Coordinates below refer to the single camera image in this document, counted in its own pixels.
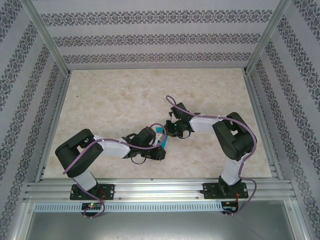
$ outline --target patterned wallpaper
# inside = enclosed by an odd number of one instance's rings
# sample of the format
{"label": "patterned wallpaper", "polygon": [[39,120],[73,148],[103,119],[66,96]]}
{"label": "patterned wallpaper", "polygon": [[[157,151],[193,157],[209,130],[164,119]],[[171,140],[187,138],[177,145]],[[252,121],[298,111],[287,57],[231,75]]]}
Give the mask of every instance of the patterned wallpaper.
{"label": "patterned wallpaper", "polygon": [[320,6],[293,0],[251,73],[281,170],[320,239]]}
{"label": "patterned wallpaper", "polygon": [[0,240],[35,180],[64,81],[18,0],[0,3]]}
{"label": "patterned wallpaper", "polygon": [[68,67],[245,67],[279,0],[35,0]]}

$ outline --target beige tile surface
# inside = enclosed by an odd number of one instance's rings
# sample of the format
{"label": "beige tile surface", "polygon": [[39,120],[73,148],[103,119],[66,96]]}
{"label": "beige tile surface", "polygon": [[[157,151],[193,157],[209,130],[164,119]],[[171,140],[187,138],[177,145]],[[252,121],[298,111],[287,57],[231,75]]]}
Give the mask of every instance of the beige tile surface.
{"label": "beige tile surface", "polygon": [[[243,176],[271,177],[241,70],[210,68],[73,71],[44,177],[67,177],[54,151],[84,128],[101,137],[120,138],[155,122],[164,124],[171,108],[166,95],[183,102],[190,112],[238,112],[258,141]],[[165,150],[163,161],[147,159],[142,165],[98,157],[90,170],[96,178],[208,178],[223,171],[226,157],[214,134],[169,137]]]}

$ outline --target purple cable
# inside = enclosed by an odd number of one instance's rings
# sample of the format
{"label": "purple cable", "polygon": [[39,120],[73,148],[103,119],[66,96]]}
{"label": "purple cable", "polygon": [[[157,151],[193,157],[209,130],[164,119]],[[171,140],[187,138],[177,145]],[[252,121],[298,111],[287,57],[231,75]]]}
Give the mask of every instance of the purple cable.
{"label": "purple cable", "polygon": [[[75,158],[75,160],[73,160],[73,162],[66,168],[66,170],[64,170],[63,174],[66,174],[79,161],[79,159],[85,154],[85,152],[88,151],[89,148],[91,148],[94,144],[102,142],[102,141],[116,142],[116,143],[120,143],[120,144],[126,145],[128,147],[132,147],[132,148],[136,148],[136,149],[142,149],[142,150],[150,150],[150,149],[155,149],[155,148],[159,147],[165,141],[166,136],[167,136],[167,131],[166,131],[165,127],[161,123],[154,123],[154,124],[152,124],[150,126],[150,128],[152,128],[155,125],[158,125],[158,126],[162,127],[163,135],[164,135],[163,140],[161,142],[159,142],[157,145],[150,146],[150,147],[142,147],[142,146],[135,146],[135,145],[132,145],[132,144],[129,144],[129,143],[126,143],[126,142],[123,142],[123,141],[119,141],[119,140],[116,140],[116,139],[112,139],[112,138],[97,139],[97,140],[91,142],[85,149],[83,149],[83,151]],[[97,217],[101,216],[106,210],[106,205],[105,205],[104,201],[101,200],[100,198],[92,195],[91,193],[89,193],[84,188],[82,188],[74,178],[73,178],[73,180],[75,181],[76,185],[78,186],[78,188],[82,192],[84,192],[85,194],[87,194],[91,198],[93,198],[95,200],[98,200],[101,203],[101,205],[103,206],[103,210],[101,212],[99,212],[98,214],[94,215],[94,216],[86,216],[86,211],[88,210],[88,208],[86,208],[84,210],[84,212],[83,212],[84,218],[86,218],[86,219],[94,219],[94,218],[97,218]]]}
{"label": "purple cable", "polygon": [[251,181],[251,182],[253,182],[253,184],[254,184],[254,189],[253,189],[253,192],[252,192],[251,196],[250,196],[249,199],[246,201],[246,203],[242,206],[242,208],[239,209],[237,212],[235,212],[233,215],[239,214],[239,213],[248,205],[248,203],[251,201],[251,199],[254,197],[254,195],[255,195],[255,193],[256,193],[256,191],[257,191],[257,183],[256,183],[255,180],[253,180],[253,179],[251,179],[251,178],[247,178],[247,177],[242,177],[242,176],[241,176],[241,172],[242,172],[242,169],[243,169],[243,167],[244,167],[244,165],[245,165],[245,161],[246,161],[248,158],[250,158],[250,157],[255,153],[255,151],[256,151],[256,149],[257,149],[257,140],[256,140],[255,134],[251,131],[251,129],[250,129],[248,126],[246,126],[245,124],[243,124],[242,122],[240,122],[240,121],[238,121],[238,120],[235,120],[235,119],[232,119],[232,118],[229,118],[229,117],[225,117],[225,116],[197,115],[197,114],[191,113],[191,112],[189,112],[189,111],[186,111],[186,110],[182,109],[181,107],[178,107],[175,99],[174,99],[172,96],[167,95],[167,96],[165,96],[165,99],[166,99],[172,106],[174,106],[176,109],[178,109],[178,110],[180,110],[180,111],[182,111],[182,112],[184,112],[184,113],[186,113],[186,114],[189,114],[189,115],[191,115],[191,116],[198,117],[198,118],[222,119],[222,120],[231,121],[231,122],[234,122],[234,123],[240,125],[240,126],[243,127],[244,129],[246,129],[246,130],[248,131],[248,133],[251,135],[252,140],[253,140],[253,149],[252,149],[252,151],[249,153],[249,155],[246,156],[246,157],[243,159],[243,161],[242,161],[242,163],[241,163],[241,165],[240,165],[239,171],[238,171],[238,175],[239,175],[239,177],[240,177],[242,180],[246,180],[246,181]]}

